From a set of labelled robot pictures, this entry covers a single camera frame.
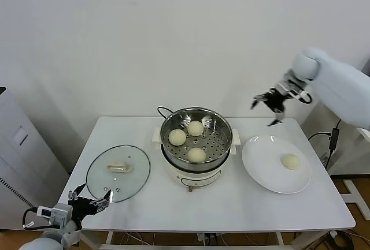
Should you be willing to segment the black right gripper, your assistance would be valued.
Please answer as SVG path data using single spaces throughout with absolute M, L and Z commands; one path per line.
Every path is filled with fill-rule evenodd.
M 276 88 L 271 88 L 268 92 L 256 95 L 251 103 L 251 110 L 254 109 L 259 102 L 265 104 L 275 113 L 275 119 L 268 126 L 281 124 L 284 120 L 285 106 L 284 101 L 286 96 L 282 95 Z

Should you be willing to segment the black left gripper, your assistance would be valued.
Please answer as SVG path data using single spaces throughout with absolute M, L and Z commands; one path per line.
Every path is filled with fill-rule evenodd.
M 111 190 L 100 199 L 93 200 L 85 197 L 78 197 L 86 184 L 78 186 L 74 191 L 68 192 L 68 204 L 72 206 L 72 218 L 84 218 L 88 215 L 95 215 L 97 211 L 103 211 L 109 206 Z

